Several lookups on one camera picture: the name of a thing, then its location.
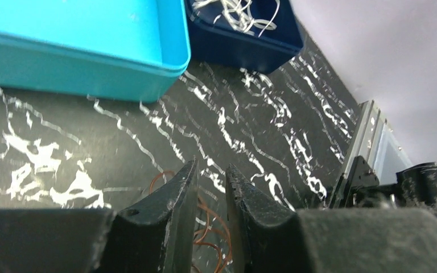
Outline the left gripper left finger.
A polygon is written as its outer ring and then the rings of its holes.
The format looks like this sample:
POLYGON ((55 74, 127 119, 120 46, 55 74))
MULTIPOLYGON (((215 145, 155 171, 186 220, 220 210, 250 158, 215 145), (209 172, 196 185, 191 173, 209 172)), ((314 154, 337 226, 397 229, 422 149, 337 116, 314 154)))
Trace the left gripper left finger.
POLYGON ((190 272, 197 161, 113 209, 0 209, 0 272, 190 272))

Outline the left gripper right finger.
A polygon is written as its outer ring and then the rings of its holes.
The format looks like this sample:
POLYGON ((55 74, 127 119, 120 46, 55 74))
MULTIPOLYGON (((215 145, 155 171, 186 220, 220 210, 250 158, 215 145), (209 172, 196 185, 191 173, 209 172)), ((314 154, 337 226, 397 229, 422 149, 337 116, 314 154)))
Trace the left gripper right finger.
POLYGON ((234 272, 437 272, 437 218, 424 209, 293 211, 226 170, 234 272))

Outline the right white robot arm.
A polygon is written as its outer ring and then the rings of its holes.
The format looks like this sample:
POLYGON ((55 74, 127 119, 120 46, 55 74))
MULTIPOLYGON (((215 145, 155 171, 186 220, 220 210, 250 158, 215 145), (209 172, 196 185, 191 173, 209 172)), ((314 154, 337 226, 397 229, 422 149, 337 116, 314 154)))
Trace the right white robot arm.
POLYGON ((359 187, 352 191, 353 207, 421 208, 437 217, 437 162, 422 163, 396 173, 397 182, 359 187))

